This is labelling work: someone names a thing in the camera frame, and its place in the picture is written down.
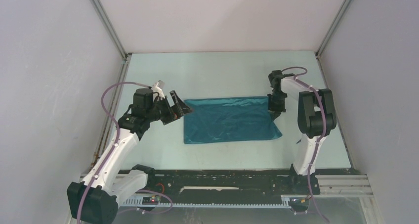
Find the teal satin napkin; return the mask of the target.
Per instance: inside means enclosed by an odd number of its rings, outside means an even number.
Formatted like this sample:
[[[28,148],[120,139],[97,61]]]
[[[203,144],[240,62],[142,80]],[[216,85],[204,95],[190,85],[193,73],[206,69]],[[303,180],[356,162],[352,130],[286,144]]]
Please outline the teal satin napkin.
[[[266,96],[188,99],[185,144],[263,141],[282,137],[268,113]]]

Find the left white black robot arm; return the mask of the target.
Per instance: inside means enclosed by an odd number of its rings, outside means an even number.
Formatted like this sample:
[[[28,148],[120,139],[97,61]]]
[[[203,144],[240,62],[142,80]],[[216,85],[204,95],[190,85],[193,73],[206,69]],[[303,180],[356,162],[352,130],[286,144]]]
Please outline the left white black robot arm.
[[[152,122],[167,125],[192,112],[176,91],[170,91],[170,96],[173,105],[157,86],[135,91],[133,103],[118,119],[116,133],[104,155],[80,182],[72,182],[67,188],[70,212],[78,223],[111,224],[120,205],[136,191],[148,193],[155,189],[156,179],[142,170],[131,170],[120,182],[115,180]]]

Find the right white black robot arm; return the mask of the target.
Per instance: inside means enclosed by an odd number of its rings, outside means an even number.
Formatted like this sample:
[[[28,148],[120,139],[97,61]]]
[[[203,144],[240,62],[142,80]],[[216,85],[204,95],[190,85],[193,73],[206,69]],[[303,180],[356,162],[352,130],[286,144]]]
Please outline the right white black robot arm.
[[[297,125],[301,133],[292,169],[296,175],[287,180],[288,189],[301,193],[307,187],[304,176],[315,172],[318,152],[326,137],[337,126],[333,93],[330,89],[317,89],[299,79],[302,74],[285,74],[274,70],[268,75],[272,92],[268,95],[268,113],[272,120],[286,111],[286,98],[297,101]]]

